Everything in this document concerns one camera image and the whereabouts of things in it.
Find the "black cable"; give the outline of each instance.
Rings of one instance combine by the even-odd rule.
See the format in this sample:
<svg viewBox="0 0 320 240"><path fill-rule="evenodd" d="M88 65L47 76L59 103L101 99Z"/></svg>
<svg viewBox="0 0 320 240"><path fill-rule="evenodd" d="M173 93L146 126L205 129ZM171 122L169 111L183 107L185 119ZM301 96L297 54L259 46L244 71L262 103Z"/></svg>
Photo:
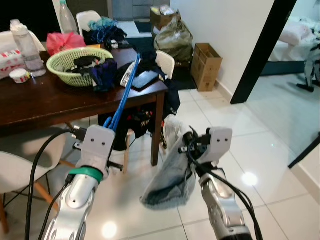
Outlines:
<svg viewBox="0 0 320 240"><path fill-rule="evenodd" d="M43 225L42 225L42 228L41 228L41 232L40 232L40 235L38 237L38 240L41 240L42 239L42 236L44 235L44 232L45 232L45 229L46 229L46 225L47 225L47 222L48 222L48 219L49 219L49 215L50 215L50 212L51 212L51 209L52 207L54 206L55 202L57 201L58 197L62 194L62 192L66 189L66 187L68 186L68 182L66 182L64 184L64 186L61 188L61 190L58 192L58 194L54 197L54 199L52 200L52 202L50 203L50 206L46 212L46 215L45 215L45 218L44 218L44 222L43 222Z"/></svg>
<svg viewBox="0 0 320 240"><path fill-rule="evenodd" d="M133 140L133 142L129 145L129 148L131 147L132 144L134 144L134 142L136 141L136 139L137 139L137 138L135 138L135 139Z"/></svg>
<svg viewBox="0 0 320 240"><path fill-rule="evenodd" d="M211 176L213 176L214 178L218 179L219 181L221 181L222 183L226 184L229 188L231 188L234 193L240 198L240 200L243 202L243 204L245 205L245 207L247 208L248 212L250 213L250 216L253 220L253 224L254 224L254 231L255 231L255 237L257 240L263 240L262 237L262 233L261 233L261 229L258 223L258 220L256 218L255 215L255 211L253 210L253 205L249 199L249 197L244 194L244 192L242 192L240 189L238 189L237 187L233 186L231 183L229 183L227 180L223 179L222 177L220 177L219 175L213 173L211 171L211 169L206 168L204 166L202 166L200 163L198 163L193 157L192 157L192 153L191 153L191 149L192 146L195 145L195 142L197 141L197 139L193 139L190 144L188 145L188 158L196 165L197 168L200 168L203 172L206 172L208 174L210 174Z"/></svg>
<svg viewBox="0 0 320 240"><path fill-rule="evenodd" d="M55 133L52 135L40 148L39 152L36 154L34 158L34 162L32 164L31 174L30 174L30 183L29 183L29 193L28 193L28 203L26 208L26 221L25 221L25 233L24 233L24 239L29 240L30 238L30 225L31 225L31 209L32 209L32 200L34 195L34 182L35 182L35 173L36 168L39 162L39 159L42 155L42 153L45 151L46 147L49 145L49 143L57 138L58 136L65 134L65 133L72 133L73 129L62 129L61 131Z"/></svg>

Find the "plastic basket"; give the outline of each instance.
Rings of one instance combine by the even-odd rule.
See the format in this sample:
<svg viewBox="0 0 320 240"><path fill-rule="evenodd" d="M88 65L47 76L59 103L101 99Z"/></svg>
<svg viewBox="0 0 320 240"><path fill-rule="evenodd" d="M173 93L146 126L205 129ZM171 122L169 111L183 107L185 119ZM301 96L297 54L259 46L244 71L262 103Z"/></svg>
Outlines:
<svg viewBox="0 0 320 240"><path fill-rule="evenodd" d="M58 77L64 81L66 84L74 87L88 87L92 86L93 79L90 75L86 74L81 76L80 73L70 73L60 71L61 67L64 69L72 68L74 64L74 60L78 59L83 56L96 56L101 59L112 59L113 56L107 50L101 48L94 48L94 47L80 47L80 48L73 48L69 50L61 51L52 57L46 63L46 67L48 70L58 75Z"/></svg>

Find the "chair leg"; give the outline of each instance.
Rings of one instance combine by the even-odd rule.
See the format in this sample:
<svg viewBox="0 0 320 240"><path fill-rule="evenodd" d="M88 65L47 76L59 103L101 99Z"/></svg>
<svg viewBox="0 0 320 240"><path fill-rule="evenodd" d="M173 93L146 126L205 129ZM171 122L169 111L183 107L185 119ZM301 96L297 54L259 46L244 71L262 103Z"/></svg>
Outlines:
<svg viewBox="0 0 320 240"><path fill-rule="evenodd" d="M48 187L48 193L49 195L51 195L48 173L45 175L45 180L46 180L46 186Z"/></svg>
<svg viewBox="0 0 320 240"><path fill-rule="evenodd" d="M129 149L130 149L130 138L131 135L126 136L126 150L124 152L124 163L123 163L123 174L126 174L128 171L128 162L129 162Z"/></svg>
<svg viewBox="0 0 320 240"><path fill-rule="evenodd" d="M68 126L68 128L73 129L74 127L71 125L70 122L65 122L65 124Z"/></svg>
<svg viewBox="0 0 320 240"><path fill-rule="evenodd" d="M46 202L51 204L51 202L54 200L54 198L46 191L44 186L42 184L40 184L39 182L35 182L34 187L38 191L38 193L46 200ZM56 202L53 204L53 207L55 210L58 210L58 208L59 208L59 206Z"/></svg>
<svg viewBox="0 0 320 240"><path fill-rule="evenodd" d="M5 234L9 233L9 225L7 222L7 217L6 217L6 212L5 212L5 208L2 202L2 197L0 195L0 220L1 220L1 224L2 224L2 228Z"/></svg>
<svg viewBox="0 0 320 240"><path fill-rule="evenodd" d="M66 165L66 166L73 168L73 169L76 167L76 165L72 164L71 162L65 161L65 160L60 160L59 163L61 165Z"/></svg>

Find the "blue handle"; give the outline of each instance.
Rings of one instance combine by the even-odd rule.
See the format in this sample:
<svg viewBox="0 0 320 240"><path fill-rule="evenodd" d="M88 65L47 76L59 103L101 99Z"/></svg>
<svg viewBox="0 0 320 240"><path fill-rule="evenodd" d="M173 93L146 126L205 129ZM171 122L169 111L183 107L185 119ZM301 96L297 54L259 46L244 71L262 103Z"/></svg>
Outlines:
<svg viewBox="0 0 320 240"><path fill-rule="evenodd" d="M138 65L139 65L139 61L140 61L140 54L138 53L133 70L132 70L132 73L130 74L129 81L125 87L124 94L123 94L121 102L119 104L119 107L116 110L112 121L111 121L111 117L108 117L107 120L103 124L103 127L108 128L108 129L112 129L114 132L116 132L116 130L117 130L121 115L125 109L125 105L126 105L126 102L127 102L127 99L128 99L131 87L132 87L132 83L133 83L135 75L136 75Z"/></svg>

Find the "white container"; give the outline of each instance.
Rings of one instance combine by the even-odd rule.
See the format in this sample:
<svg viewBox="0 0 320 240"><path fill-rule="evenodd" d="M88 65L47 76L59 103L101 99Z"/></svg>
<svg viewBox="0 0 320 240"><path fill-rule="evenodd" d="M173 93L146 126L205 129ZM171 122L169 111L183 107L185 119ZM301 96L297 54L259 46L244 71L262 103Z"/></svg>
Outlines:
<svg viewBox="0 0 320 240"><path fill-rule="evenodd" d="M60 24L64 34L78 34L76 20L67 7L66 0L60 0Z"/></svg>
<svg viewBox="0 0 320 240"><path fill-rule="evenodd" d="M18 68L16 70L13 70L12 72L10 72L9 76L10 76L10 78L13 79L13 81L16 84L23 84L23 83L27 82L30 78L29 72L27 72L23 68Z"/></svg>
<svg viewBox="0 0 320 240"><path fill-rule="evenodd" d="M44 63L28 28L18 19L13 19L11 20L10 30L29 72L35 77L44 75L46 73Z"/></svg>

